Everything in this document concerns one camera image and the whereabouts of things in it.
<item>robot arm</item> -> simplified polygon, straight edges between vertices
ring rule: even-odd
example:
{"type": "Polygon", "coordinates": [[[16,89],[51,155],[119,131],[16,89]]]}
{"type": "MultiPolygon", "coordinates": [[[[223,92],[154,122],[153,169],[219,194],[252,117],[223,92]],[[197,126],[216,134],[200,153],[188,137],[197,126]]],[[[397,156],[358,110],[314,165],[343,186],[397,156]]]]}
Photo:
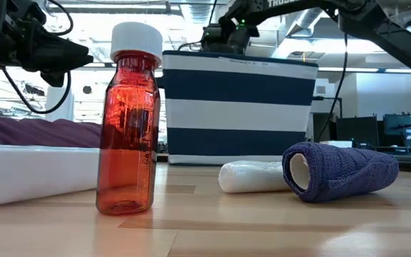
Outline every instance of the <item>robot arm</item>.
{"type": "Polygon", "coordinates": [[[32,0],[0,0],[0,67],[40,71],[51,86],[64,74],[93,62],[88,48],[45,30],[46,16],[32,0]]]}
{"type": "Polygon", "coordinates": [[[250,37],[259,36],[258,24],[315,7],[345,33],[373,42],[411,68],[411,33],[389,20],[376,0],[236,0],[219,24],[204,28],[201,51],[244,54],[250,37]]]}

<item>white stripe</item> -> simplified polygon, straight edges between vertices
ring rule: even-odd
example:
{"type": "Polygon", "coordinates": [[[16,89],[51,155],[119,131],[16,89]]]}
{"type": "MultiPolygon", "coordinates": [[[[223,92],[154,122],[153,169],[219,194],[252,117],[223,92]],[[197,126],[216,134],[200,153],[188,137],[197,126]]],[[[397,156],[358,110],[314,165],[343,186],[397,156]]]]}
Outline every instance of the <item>white stripe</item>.
{"type": "Polygon", "coordinates": [[[282,156],[189,156],[169,154],[169,163],[223,165],[231,161],[282,161],[282,156]]]}
{"type": "Polygon", "coordinates": [[[168,128],[307,130],[310,106],[166,99],[168,128]]]}
{"type": "Polygon", "coordinates": [[[261,74],[271,76],[283,76],[298,79],[316,79],[318,67],[297,65],[297,64],[279,64],[265,62],[267,66],[249,65],[242,62],[231,62],[231,59],[198,57],[198,56],[177,56],[164,55],[163,69],[179,69],[187,71],[220,71],[236,72],[243,74],[261,74]]]}

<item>navy and white striped bag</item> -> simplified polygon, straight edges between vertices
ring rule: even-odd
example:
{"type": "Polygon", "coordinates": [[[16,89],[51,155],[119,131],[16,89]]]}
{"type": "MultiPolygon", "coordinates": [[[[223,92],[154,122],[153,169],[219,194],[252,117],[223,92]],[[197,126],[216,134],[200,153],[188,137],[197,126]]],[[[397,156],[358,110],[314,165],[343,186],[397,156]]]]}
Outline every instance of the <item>navy and white striped bag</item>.
{"type": "Polygon", "coordinates": [[[305,140],[318,65],[163,53],[169,163],[281,161],[305,140]]]}

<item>purple fabric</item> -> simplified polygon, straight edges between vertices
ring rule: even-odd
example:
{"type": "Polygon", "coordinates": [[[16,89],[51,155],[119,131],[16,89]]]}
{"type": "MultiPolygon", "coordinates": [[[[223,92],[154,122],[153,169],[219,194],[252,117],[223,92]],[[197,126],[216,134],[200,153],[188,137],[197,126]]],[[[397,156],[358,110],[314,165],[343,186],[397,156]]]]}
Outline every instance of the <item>purple fabric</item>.
{"type": "Polygon", "coordinates": [[[0,145],[99,148],[101,125],[0,118],[0,145]]]}
{"type": "Polygon", "coordinates": [[[291,189],[306,202],[317,203],[383,189],[394,182],[399,163],[394,156],[370,150],[338,148],[302,142],[283,154],[283,176],[291,189]],[[290,160],[301,153],[310,168],[307,190],[291,176],[290,160]]]}

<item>wood grain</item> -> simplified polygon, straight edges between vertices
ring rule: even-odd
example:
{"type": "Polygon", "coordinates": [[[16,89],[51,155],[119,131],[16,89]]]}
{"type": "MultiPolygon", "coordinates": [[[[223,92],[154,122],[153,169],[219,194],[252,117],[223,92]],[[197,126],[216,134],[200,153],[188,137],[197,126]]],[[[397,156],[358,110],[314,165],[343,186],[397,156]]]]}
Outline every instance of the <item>wood grain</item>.
{"type": "Polygon", "coordinates": [[[158,165],[153,208],[96,211],[94,191],[0,206],[0,256],[411,256],[411,173],[322,204],[293,193],[226,194],[219,168],[158,165]]]}

